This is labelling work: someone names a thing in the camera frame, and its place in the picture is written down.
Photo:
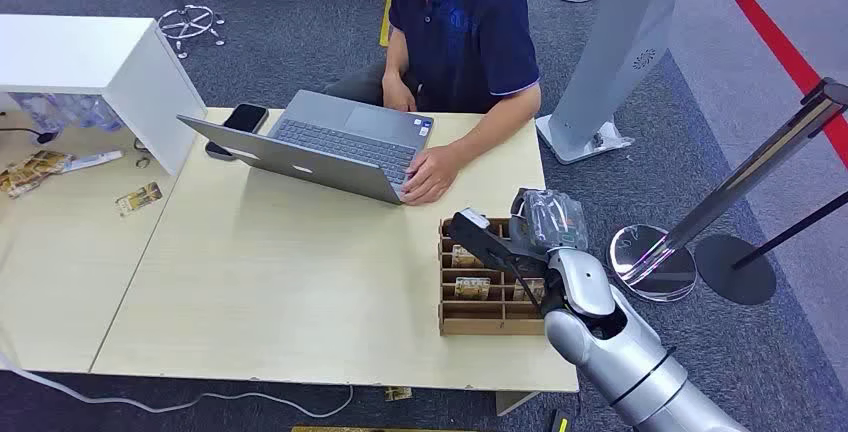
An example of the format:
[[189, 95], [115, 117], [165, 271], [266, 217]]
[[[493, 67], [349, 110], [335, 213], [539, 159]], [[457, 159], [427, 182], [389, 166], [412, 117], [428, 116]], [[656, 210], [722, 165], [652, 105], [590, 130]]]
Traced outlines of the person's left hand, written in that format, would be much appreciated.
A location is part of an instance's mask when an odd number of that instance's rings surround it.
[[422, 205], [439, 200], [451, 187], [466, 161], [457, 145], [427, 148], [407, 169], [400, 198], [407, 205]]

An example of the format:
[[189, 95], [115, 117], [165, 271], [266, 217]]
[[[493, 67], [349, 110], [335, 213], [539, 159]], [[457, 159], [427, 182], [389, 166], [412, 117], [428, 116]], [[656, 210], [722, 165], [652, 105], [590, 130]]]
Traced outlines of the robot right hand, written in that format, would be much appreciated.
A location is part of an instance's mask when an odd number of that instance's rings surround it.
[[520, 188], [510, 213], [509, 237], [523, 249], [538, 255], [560, 248], [588, 250], [582, 205], [566, 193]]

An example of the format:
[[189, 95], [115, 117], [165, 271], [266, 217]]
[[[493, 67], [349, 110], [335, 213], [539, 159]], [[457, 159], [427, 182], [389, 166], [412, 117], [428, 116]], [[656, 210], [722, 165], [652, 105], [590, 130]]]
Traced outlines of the person's right hand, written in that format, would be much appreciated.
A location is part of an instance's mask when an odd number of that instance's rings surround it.
[[400, 112], [416, 112], [416, 98], [397, 71], [385, 72], [382, 80], [383, 106]]

